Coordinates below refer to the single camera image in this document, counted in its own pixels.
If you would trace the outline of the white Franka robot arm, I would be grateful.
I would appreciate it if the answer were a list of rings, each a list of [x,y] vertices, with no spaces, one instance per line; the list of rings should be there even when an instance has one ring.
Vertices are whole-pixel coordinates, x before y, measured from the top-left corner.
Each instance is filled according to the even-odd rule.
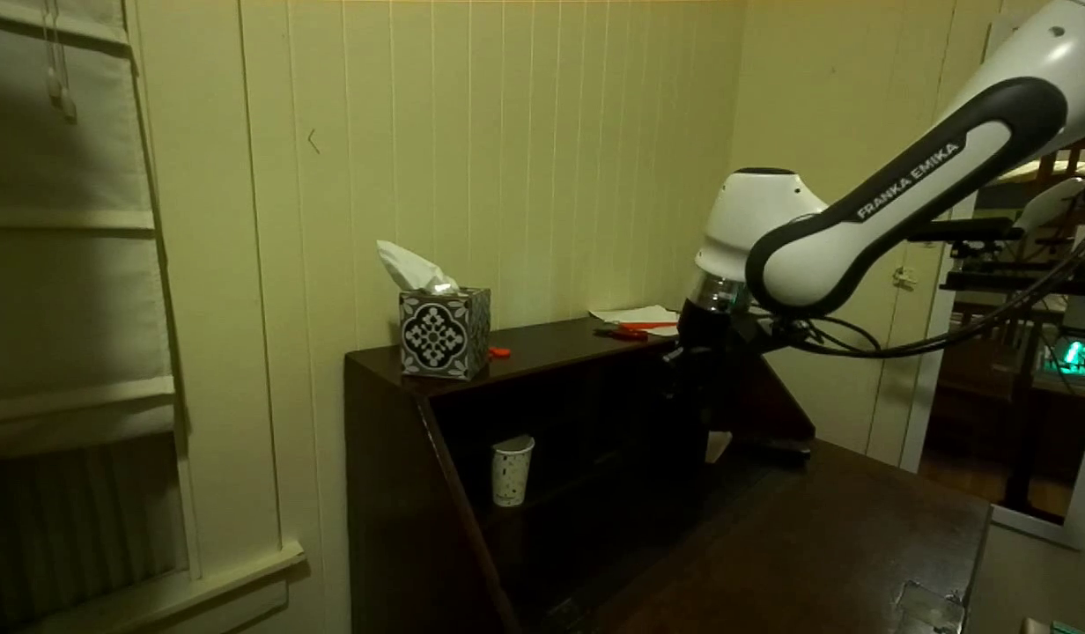
[[[903,157],[823,204],[794,171],[737,171],[715,194],[701,279],[681,313],[687,349],[755,340],[776,319],[839,309],[875,260],[1025,158],[1085,138],[1085,0],[1049,0],[965,81]]]

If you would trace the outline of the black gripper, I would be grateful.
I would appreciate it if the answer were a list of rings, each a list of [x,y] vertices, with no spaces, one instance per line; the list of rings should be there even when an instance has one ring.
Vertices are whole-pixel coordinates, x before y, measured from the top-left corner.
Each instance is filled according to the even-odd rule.
[[[779,329],[765,329],[749,313],[718,313],[701,302],[683,302],[681,341],[687,349],[708,349],[708,354],[728,354],[728,349],[776,354],[789,346],[789,334]]]

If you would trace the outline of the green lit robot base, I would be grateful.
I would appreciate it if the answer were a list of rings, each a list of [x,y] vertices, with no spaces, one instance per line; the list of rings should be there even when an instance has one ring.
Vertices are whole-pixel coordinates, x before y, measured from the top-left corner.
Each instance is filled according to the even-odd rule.
[[[1085,341],[1082,340],[1071,340],[1071,341],[1059,346],[1055,370],[1065,377],[1085,377]]]

